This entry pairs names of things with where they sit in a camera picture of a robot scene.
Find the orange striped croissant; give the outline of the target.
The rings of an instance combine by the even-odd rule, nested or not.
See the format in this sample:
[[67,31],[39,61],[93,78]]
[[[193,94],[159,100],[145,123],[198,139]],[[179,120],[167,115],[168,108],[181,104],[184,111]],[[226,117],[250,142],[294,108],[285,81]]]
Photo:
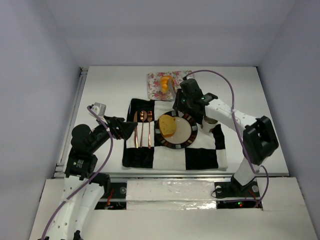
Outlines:
[[161,91],[167,93],[172,86],[173,78],[170,75],[164,75],[160,78]]

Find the sliced bread loaf piece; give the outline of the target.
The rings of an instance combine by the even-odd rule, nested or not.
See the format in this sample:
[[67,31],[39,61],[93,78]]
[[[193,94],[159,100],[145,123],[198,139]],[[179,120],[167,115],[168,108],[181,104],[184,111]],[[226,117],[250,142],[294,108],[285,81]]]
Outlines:
[[158,127],[164,138],[173,136],[177,129],[175,117],[167,114],[161,115],[158,119]]

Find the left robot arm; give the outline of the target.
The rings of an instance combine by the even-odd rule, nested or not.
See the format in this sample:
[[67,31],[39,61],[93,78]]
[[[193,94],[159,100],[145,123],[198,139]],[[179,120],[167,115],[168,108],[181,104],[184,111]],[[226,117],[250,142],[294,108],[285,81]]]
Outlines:
[[106,141],[128,140],[138,124],[107,116],[97,122],[93,129],[79,124],[71,132],[62,196],[42,233],[43,240],[80,240],[98,201],[111,192],[110,176],[95,169],[95,152]]

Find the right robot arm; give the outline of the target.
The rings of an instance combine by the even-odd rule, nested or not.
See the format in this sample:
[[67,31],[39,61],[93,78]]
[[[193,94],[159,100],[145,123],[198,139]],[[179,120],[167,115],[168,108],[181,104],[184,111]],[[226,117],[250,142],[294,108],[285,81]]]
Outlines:
[[194,117],[206,133],[213,131],[218,124],[236,132],[244,158],[231,178],[234,185],[248,185],[265,160],[279,147],[272,121],[268,117],[247,115],[212,93],[203,94],[193,78],[180,83],[173,108]]

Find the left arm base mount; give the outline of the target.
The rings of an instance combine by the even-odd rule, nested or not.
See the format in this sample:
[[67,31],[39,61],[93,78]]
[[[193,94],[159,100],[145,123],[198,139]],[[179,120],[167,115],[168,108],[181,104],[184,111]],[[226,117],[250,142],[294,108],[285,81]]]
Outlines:
[[108,174],[98,173],[86,185],[83,197],[94,200],[95,210],[125,210],[127,208],[126,193],[126,182],[113,182]]

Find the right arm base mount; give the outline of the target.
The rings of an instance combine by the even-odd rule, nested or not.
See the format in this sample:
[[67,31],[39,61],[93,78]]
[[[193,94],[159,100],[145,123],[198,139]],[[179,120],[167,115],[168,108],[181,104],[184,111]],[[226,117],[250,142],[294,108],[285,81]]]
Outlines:
[[261,203],[257,205],[261,193],[255,178],[245,186],[238,184],[233,177],[230,181],[215,182],[211,196],[216,200],[217,209],[262,208]]

